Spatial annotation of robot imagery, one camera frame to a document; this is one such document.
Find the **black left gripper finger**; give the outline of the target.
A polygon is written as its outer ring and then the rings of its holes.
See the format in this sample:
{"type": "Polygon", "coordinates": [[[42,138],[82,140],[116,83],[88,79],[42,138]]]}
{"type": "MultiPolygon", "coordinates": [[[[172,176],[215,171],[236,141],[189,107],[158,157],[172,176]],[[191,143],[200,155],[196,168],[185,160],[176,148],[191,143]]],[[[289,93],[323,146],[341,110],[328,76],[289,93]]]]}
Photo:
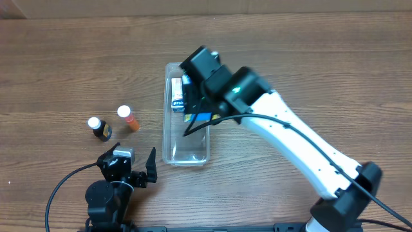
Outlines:
{"type": "Polygon", "coordinates": [[[109,150],[107,150],[107,154],[113,154],[113,152],[114,152],[114,150],[118,147],[118,146],[120,146],[120,143],[119,142],[117,142],[112,148],[110,148],[109,150]]]}
{"type": "Polygon", "coordinates": [[[156,148],[153,147],[150,155],[147,159],[145,164],[146,167],[146,175],[147,175],[147,182],[156,183],[157,182],[157,169],[156,169],[156,148]]]}

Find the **clear plastic container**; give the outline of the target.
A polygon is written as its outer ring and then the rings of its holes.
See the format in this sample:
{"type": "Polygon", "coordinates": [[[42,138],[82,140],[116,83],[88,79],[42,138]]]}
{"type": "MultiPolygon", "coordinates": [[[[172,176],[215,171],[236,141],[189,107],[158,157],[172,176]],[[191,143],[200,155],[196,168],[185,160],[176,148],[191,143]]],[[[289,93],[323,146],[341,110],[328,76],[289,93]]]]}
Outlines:
{"type": "Polygon", "coordinates": [[[188,136],[184,131],[190,122],[184,122],[184,112],[171,109],[171,79],[183,75],[179,63],[165,67],[163,160],[175,166],[202,166],[211,158],[210,129],[202,128],[188,136]]]}

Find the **white blue Hansaplast box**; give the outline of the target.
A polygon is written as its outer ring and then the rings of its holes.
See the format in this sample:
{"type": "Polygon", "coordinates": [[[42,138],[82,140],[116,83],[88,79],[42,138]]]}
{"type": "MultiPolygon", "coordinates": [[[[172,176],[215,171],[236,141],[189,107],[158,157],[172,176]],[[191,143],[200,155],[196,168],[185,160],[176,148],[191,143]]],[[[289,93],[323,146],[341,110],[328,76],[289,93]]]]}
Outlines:
{"type": "Polygon", "coordinates": [[[171,109],[173,112],[184,112],[182,78],[171,79],[171,109]]]}

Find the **blue yellow VapoDrops box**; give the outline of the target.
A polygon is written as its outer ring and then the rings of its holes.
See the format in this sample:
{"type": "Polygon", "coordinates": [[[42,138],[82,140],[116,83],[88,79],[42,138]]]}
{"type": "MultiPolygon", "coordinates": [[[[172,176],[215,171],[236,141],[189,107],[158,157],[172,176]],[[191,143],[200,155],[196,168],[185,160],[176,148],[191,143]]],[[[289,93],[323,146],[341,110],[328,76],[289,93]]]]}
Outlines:
{"type": "MultiPolygon", "coordinates": [[[[191,122],[194,119],[195,114],[185,114],[183,116],[183,121],[184,122],[191,122]]],[[[196,118],[196,122],[201,122],[201,121],[211,121],[214,119],[218,119],[220,118],[219,114],[213,114],[211,112],[209,113],[199,113],[197,118],[196,118]]]]}

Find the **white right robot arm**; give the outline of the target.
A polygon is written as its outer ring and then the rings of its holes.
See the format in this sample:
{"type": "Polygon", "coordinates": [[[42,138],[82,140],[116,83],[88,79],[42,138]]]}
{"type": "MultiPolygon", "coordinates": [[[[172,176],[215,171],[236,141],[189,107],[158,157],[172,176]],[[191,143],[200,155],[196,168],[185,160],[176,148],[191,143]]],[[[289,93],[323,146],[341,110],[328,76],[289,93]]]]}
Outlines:
{"type": "Polygon", "coordinates": [[[357,223],[382,178],[375,163],[359,164],[329,145],[249,67],[232,73],[201,46],[180,68],[206,106],[263,137],[308,179],[320,198],[306,231],[349,231],[357,223]]]}

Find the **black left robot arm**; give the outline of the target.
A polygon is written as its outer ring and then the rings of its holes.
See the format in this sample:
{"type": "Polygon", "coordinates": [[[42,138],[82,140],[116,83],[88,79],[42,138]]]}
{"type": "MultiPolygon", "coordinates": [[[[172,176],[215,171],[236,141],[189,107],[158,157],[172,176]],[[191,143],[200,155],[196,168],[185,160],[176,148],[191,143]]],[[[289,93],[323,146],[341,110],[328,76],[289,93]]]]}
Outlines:
{"type": "Polygon", "coordinates": [[[134,161],[134,149],[120,143],[97,159],[104,180],[92,183],[86,190],[89,215],[86,231],[138,231],[125,215],[134,190],[157,181],[156,149],[151,150],[145,171],[133,171],[134,161]]]}

